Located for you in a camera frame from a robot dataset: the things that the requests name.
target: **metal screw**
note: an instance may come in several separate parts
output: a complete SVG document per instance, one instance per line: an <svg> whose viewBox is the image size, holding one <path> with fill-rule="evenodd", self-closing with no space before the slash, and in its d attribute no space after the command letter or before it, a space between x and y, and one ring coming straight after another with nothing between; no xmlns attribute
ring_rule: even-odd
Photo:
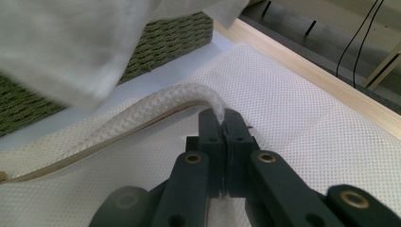
<svg viewBox="0 0 401 227"><path fill-rule="evenodd" d="M185 161L188 164L197 164L201 162L201 157L198 154L188 154L185 156Z"/></svg>
<svg viewBox="0 0 401 227"><path fill-rule="evenodd" d="M264 163L274 163L276 161L276 158L268 153L261 153L257 155L257 158Z"/></svg>
<svg viewBox="0 0 401 227"><path fill-rule="evenodd" d="M350 191L350 190L342 191L340 193L340 196L342 200L345 201L348 205L354 206L356 208L365 209L370 206L368 200L366 200L364 197L362 197L355 191Z"/></svg>

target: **white fabric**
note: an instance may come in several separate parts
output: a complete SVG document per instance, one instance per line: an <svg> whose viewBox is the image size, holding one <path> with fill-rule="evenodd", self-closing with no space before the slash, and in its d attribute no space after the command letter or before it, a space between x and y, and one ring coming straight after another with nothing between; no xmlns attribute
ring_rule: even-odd
<svg viewBox="0 0 401 227"><path fill-rule="evenodd" d="M281 154L311 188L325 194L330 185L352 184L401 214L401 141L282 65L240 44L187 82L216 90L253 126L259 145ZM126 106L86 124L100 126ZM168 178L184 151L185 136L197 133L202 109L174 115L41 179L0 185L0 226L87 226L115 189L151 189ZM59 132L61 148L74 144L72 136L92 129L76 127L74 135L71 129ZM55 138L49 135L14 152L58 150L48 146ZM213 201L211 210L209 226L249 226L243 200Z"/></svg>
<svg viewBox="0 0 401 227"><path fill-rule="evenodd" d="M228 26L248 0L0 2L0 70L43 96L92 110L121 78L150 21L205 10Z"/></svg>

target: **wooden edge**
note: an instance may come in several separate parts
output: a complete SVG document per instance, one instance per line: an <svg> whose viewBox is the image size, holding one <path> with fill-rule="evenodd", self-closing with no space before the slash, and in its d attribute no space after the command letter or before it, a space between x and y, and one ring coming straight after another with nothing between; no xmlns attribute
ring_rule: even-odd
<svg viewBox="0 0 401 227"><path fill-rule="evenodd" d="M247 43L326 91L401 140L401 116L333 77L275 40L236 19L229 30L215 22L215 30L234 43Z"/></svg>

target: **textured white surface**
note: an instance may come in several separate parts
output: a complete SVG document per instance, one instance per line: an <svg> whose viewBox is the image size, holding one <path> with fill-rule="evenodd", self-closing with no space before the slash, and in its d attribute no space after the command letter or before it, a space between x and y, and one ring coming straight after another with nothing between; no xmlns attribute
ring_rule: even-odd
<svg viewBox="0 0 401 227"><path fill-rule="evenodd" d="M280 64L240 44L184 82L216 90L253 126L262 148L280 153L313 189L353 184L401 214L401 141ZM197 132L201 109L176 114L55 174L0 185L0 226L87 226L116 188L151 189L168 177L185 136ZM225 214L225 226L247 226L243 201L212 204Z"/></svg>

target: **wicker basket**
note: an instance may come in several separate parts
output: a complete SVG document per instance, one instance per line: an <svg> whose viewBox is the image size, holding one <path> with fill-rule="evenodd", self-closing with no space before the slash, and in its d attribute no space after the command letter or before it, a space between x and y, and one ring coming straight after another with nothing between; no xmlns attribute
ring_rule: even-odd
<svg viewBox="0 0 401 227"><path fill-rule="evenodd" d="M213 21L203 13L148 24L120 83L209 44L212 32ZM0 76L0 136L62 109Z"/></svg>

